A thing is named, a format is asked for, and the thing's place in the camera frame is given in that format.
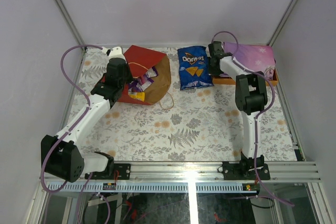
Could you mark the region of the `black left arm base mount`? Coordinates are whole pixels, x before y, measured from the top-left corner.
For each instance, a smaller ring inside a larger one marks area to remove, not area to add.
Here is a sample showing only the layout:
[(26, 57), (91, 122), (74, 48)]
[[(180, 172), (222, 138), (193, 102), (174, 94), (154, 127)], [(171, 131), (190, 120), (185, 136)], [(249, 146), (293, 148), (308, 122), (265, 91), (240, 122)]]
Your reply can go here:
[(131, 164), (114, 163), (102, 172), (93, 172), (91, 179), (95, 180), (129, 180), (131, 175)]

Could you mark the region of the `red brown paper bag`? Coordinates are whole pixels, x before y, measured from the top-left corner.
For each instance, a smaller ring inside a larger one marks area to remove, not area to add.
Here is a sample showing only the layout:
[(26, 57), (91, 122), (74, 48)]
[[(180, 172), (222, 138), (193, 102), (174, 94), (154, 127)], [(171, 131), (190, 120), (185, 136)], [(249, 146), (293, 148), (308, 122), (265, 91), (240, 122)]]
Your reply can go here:
[(122, 91), (122, 103), (154, 105), (168, 92), (171, 69), (168, 56), (159, 51), (132, 45), (124, 56), (130, 65), (133, 81)]

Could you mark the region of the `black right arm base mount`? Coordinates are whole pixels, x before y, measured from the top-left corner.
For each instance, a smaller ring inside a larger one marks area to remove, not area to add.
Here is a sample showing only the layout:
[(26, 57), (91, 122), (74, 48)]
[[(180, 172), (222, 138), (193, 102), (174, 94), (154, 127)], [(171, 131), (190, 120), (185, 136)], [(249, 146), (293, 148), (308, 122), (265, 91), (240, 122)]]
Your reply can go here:
[[(270, 170), (267, 164), (257, 168), (258, 176), (261, 180), (270, 180)], [(222, 162), (222, 173), (225, 180), (255, 180), (257, 178), (254, 166), (244, 170), (237, 162)]]

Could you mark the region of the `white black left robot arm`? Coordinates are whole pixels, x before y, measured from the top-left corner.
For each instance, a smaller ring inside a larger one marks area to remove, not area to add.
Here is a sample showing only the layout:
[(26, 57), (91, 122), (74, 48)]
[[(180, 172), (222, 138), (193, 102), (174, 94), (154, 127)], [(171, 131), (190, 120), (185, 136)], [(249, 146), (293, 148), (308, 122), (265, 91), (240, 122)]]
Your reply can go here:
[(123, 55), (110, 57), (107, 70), (91, 90), (89, 105), (84, 106), (72, 121), (55, 136), (41, 141), (41, 172), (67, 182), (75, 182), (82, 174), (109, 179), (114, 175), (114, 158), (103, 152), (83, 154), (82, 143), (96, 123), (121, 98), (127, 83), (132, 81), (130, 67)]

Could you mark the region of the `blue Doritos chip bag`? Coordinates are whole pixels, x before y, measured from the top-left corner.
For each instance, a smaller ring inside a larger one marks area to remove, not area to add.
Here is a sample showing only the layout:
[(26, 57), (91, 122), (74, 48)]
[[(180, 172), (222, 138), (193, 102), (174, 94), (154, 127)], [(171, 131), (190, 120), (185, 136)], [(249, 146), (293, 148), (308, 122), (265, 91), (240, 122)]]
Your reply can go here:
[(177, 50), (179, 60), (180, 90), (212, 87), (208, 73), (206, 47), (190, 46)]

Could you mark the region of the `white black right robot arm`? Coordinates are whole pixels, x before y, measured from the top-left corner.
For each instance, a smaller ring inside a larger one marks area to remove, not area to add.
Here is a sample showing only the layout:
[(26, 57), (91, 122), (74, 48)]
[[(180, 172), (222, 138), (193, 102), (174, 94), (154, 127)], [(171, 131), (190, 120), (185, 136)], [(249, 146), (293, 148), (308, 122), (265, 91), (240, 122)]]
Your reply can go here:
[(268, 103), (266, 80), (261, 72), (253, 72), (225, 52), (222, 43), (208, 45), (208, 71), (212, 75), (225, 73), (235, 79), (235, 104), (243, 118), (244, 140), (239, 161), (240, 175), (251, 179), (264, 167), (264, 156), (258, 153), (261, 134), (261, 114)]

